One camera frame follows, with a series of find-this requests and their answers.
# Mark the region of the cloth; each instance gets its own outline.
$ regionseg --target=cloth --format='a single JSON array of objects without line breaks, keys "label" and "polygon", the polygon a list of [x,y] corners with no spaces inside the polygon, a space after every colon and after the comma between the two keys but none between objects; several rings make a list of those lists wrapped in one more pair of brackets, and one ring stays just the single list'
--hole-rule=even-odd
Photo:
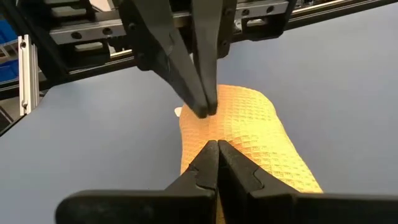
[{"label": "cloth", "polygon": [[222,139],[296,190],[322,193],[310,169],[287,136],[274,105],[256,90],[219,85],[217,114],[198,119],[184,105],[180,115],[180,129],[181,173],[207,141]]}]

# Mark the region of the metal bracket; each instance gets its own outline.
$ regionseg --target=metal bracket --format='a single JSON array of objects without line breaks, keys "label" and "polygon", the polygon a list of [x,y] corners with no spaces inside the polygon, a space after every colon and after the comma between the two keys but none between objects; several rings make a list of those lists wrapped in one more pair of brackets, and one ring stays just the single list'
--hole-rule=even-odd
[{"label": "metal bracket", "polygon": [[39,104],[39,66],[37,49],[29,35],[18,37],[19,45],[19,111],[24,116]]},{"label": "metal bracket", "polygon": [[209,115],[217,112],[218,30],[222,12],[222,0],[192,0],[192,19],[197,44],[193,48],[193,60],[205,91]]}]

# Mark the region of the metal frame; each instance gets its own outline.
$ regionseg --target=metal frame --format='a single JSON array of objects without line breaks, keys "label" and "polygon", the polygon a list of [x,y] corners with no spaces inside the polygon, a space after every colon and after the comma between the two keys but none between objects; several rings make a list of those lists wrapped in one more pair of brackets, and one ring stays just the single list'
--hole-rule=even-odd
[{"label": "metal frame", "polygon": [[[385,6],[395,2],[398,2],[398,0],[337,0],[312,7],[306,7],[304,9],[296,10],[292,13],[292,16],[285,29],[295,29],[355,12],[365,11],[379,6]],[[189,15],[186,13],[174,14],[177,25],[179,24],[179,26],[182,26],[184,23],[189,22],[189,19],[187,19],[188,16]],[[232,42],[242,41],[244,39],[245,38],[241,35],[234,35]],[[132,53],[125,52],[122,57],[111,57],[111,60],[104,65],[70,72],[70,76],[67,76],[62,80],[58,80],[57,82],[42,81],[40,82],[40,89],[47,90],[54,85],[74,82],[80,79],[101,75],[115,70],[134,67],[136,65],[137,63]],[[0,100],[13,98],[18,96],[18,94],[18,81],[14,80],[0,83]]]},{"label": "metal frame", "polygon": [[29,35],[18,37],[19,45],[19,110],[29,114],[39,104],[39,66],[37,49]]}]

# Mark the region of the blue bin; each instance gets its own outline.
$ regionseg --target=blue bin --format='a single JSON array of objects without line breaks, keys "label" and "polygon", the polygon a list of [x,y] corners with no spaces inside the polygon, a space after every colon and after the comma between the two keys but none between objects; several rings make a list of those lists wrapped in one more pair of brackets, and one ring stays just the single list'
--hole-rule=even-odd
[{"label": "blue bin", "polygon": [[17,39],[17,35],[5,20],[0,20],[0,44],[4,44]]},{"label": "blue bin", "polygon": [[0,82],[18,78],[18,60],[12,60],[0,65]]}]

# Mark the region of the robotic arm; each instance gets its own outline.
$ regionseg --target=robotic arm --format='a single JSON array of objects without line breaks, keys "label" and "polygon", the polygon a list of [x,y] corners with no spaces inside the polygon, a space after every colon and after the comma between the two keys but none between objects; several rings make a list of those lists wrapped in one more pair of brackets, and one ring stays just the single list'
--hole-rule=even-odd
[{"label": "robotic arm", "polygon": [[112,45],[130,50],[139,69],[155,71],[205,118],[217,110],[217,59],[234,41],[280,36],[295,0],[114,0],[111,12],[95,12],[89,0],[2,4],[17,33],[37,47],[48,81],[108,63]]}]

